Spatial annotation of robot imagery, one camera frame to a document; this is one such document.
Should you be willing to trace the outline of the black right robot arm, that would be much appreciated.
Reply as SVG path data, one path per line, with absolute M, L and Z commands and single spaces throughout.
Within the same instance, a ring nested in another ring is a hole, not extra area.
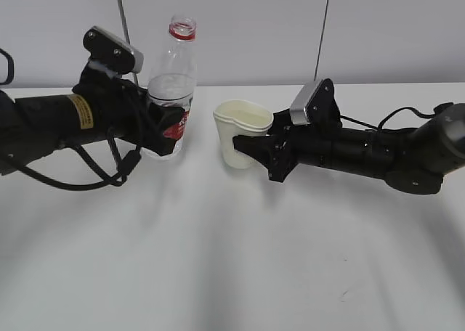
M 440 191 L 444 177 L 464 167 L 464 104 L 440 105 L 418 128 L 356 130 L 337 125 L 294 126 L 288 111 L 275 114 L 265 136 L 235 136 L 233 147 L 282 182 L 298 164 L 381 179 L 414 195 Z

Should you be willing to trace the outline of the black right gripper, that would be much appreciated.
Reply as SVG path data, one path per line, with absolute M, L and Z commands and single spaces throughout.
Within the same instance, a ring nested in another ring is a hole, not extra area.
M 269 180 L 284 181 L 298 164 L 345 171 L 345 162 L 336 155 L 335 143 L 341 133 L 338 108 L 331 108 L 324 124 L 295 126 L 290 110 L 273 114 L 273 122 L 265 136 L 238 135 L 233 147 L 268 169 Z

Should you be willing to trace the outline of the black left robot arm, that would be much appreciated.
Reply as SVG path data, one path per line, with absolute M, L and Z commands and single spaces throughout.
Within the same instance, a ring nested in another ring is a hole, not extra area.
M 147 103 L 147 92 L 131 81 L 84 68 L 69 94 L 11 99 L 1 93 L 1 154 L 27 165 L 114 136 L 167 155 L 175 140 L 165 132 L 184 114 L 181 107 Z

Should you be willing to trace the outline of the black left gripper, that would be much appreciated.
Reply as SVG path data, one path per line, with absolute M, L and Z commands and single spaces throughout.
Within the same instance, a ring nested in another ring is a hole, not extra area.
M 179 138 L 169 132 L 185 117 L 185 109 L 179 106 L 149 104 L 143 113 L 144 128 L 137 120 L 142 117 L 143 91 L 132 81 L 108 71 L 100 64 L 84 67 L 73 93 L 83 97 L 92 110 L 96 134 L 106 136 L 109 130 L 119 139 L 134 145 L 140 144 L 144 132 L 143 147 L 157 155 L 174 152 Z

